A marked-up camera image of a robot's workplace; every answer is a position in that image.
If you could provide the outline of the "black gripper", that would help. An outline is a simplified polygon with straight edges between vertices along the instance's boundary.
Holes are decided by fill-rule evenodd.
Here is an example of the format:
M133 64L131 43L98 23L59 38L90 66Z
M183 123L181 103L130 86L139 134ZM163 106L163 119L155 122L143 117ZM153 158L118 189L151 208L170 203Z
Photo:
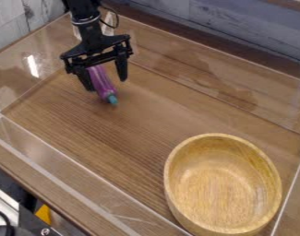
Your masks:
M59 58L64 62L66 71L75 73L87 91L95 90L87 67L114 61L119 81L123 82L127 79L127 59L133 54L130 39L127 34L102 35L99 38L82 40L76 46L60 54Z

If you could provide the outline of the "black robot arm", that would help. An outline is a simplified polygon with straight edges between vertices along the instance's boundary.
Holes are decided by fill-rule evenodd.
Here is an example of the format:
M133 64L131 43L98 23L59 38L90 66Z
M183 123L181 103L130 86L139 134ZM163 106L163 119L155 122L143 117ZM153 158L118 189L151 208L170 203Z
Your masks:
M134 54L130 35L103 34L102 0L66 0L71 13L71 24L79 31L80 42L59 55L68 74L76 75L87 91L94 91L87 69L110 61L115 62L118 78L127 79L127 59Z

